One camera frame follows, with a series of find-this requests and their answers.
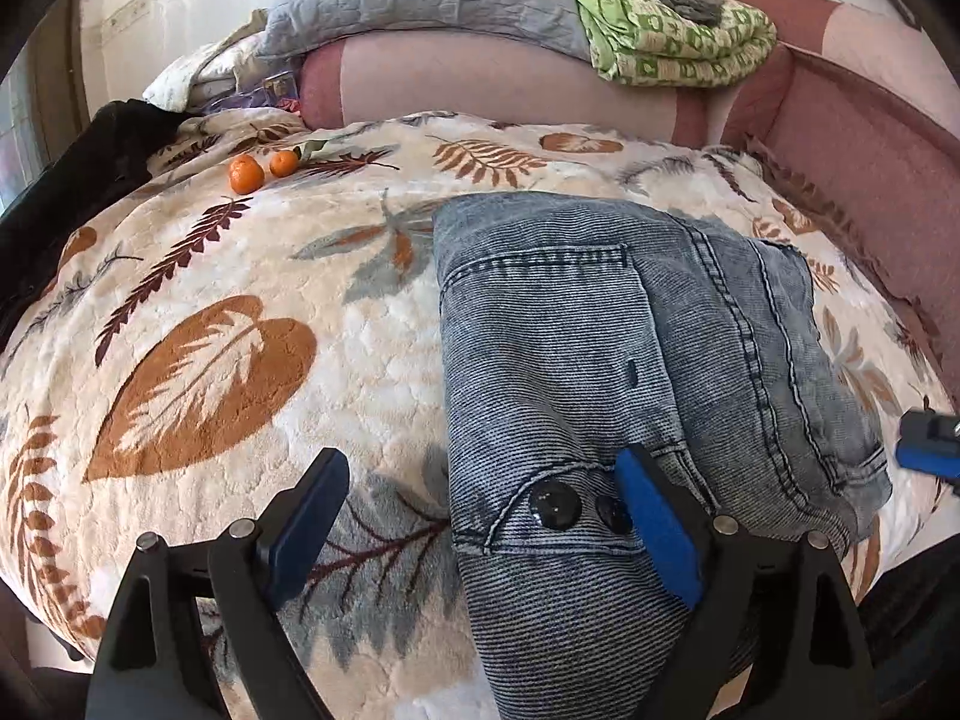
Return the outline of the stained glass window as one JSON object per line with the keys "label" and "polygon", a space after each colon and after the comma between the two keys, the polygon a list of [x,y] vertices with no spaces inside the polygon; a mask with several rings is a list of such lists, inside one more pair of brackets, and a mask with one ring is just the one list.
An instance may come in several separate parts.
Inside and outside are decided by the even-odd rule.
{"label": "stained glass window", "polygon": [[44,147],[37,137],[28,51],[21,50],[2,82],[0,98],[0,197],[7,213],[46,164]]}

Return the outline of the pink sofa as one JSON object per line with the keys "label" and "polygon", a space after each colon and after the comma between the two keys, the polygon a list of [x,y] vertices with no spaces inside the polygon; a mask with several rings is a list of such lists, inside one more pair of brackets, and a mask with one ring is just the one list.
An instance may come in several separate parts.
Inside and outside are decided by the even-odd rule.
{"label": "pink sofa", "polygon": [[755,154],[825,224],[958,383],[958,86],[916,29],[830,0],[743,0],[778,47],[729,88],[631,89],[553,50],[480,32],[368,32],[313,50],[304,122],[338,128],[419,110],[501,124],[589,124]]}

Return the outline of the black garment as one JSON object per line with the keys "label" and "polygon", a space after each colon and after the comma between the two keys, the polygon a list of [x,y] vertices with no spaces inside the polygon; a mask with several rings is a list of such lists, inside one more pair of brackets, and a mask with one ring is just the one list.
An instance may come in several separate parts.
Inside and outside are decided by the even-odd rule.
{"label": "black garment", "polygon": [[3,338],[52,281],[75,229],[146,184],[149,156],[174,142],[187,119],[185,112],[140,99],[106,104],[67,151],[16,197],[0,226]]}

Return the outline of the orange tangerine with leaf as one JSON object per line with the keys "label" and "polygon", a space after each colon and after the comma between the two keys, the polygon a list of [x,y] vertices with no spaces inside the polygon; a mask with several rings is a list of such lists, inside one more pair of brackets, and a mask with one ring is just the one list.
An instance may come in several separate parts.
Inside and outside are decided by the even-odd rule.
{"label": "orange tangerine with leaf", "polygon": [[306,142],[293,146],[293,148],[275,151],[268,161],[270,174],[274,177],[293,176],[300,167],[309,161],[311,156],[322,151],[325,145],[327,145],[325,140],[311,138],[311,140],[306,140]]}

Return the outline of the green white folded quilt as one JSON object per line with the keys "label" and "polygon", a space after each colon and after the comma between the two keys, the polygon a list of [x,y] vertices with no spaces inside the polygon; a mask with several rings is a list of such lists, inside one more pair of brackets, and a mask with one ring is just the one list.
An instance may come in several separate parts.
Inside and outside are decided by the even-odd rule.
{"label": "green white folded quilt", "polygon": [[698,25],[659,0],[574,0],[590,63],[628,86],[719,88],[740,82],[770,57],[778,32],[770,16],[724,0],[718,26]]}

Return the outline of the white cream pillow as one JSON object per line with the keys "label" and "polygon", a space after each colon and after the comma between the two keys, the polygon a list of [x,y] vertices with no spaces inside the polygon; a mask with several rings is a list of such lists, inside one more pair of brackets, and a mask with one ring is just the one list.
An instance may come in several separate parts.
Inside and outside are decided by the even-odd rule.
{"label": "white cream pillow", "polygon": [[265,28],[267,11],[257,8],[221,41],[172,60],[142,99],[160,109],[197,115],[248,107],[297,110],[302,60],[262,54]]}

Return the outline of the grey denim pants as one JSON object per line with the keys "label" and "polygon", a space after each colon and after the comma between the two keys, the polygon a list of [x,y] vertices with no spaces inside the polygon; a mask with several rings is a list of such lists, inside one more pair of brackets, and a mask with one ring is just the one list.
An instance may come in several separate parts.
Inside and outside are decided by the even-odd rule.
{"label": "grey denim pants", "polygon": [[685,628],[613,477],[639,445],[761,536],[846,551],[892,492],[799,252],[631,202],[434,218],[452,546],[506,718],[625,718]]}

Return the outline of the orange tangerine front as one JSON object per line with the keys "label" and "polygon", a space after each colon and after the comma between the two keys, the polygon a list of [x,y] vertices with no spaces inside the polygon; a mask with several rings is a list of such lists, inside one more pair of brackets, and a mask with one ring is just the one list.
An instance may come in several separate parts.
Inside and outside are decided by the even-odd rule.
{"label": "orange tangerine front", "polygon": [[235,164],[228,166],[229,188],[236,195],[249,195],[257,192],[265,184],[265,172],[259,161],[255,163]]}

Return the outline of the leaf pattern cream blanket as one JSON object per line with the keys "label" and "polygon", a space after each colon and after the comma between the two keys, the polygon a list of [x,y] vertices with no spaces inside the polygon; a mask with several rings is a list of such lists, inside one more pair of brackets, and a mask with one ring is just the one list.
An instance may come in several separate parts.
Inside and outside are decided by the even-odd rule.
{"label": "leaf pattern cream blanket", "polygon": [[[293,176],[275,151],[327,145]],[[236,195],[228,166],[265,172]],[[864,595],[944,484],[893,460],[907,406],[946,403],[854,263],[720,146],[450,112],[309,130],[279,110],[192,119],[151,179],[78,227],[2,353],[2,575],[85,658],[146,530],[221,532],[325,447],[352,487],[281,624],[343,718],[501,715],[452,546],[434,218],[542,192],[709,220],[802,255],[838,382],[880,424],[892,492],[839,551]]]}

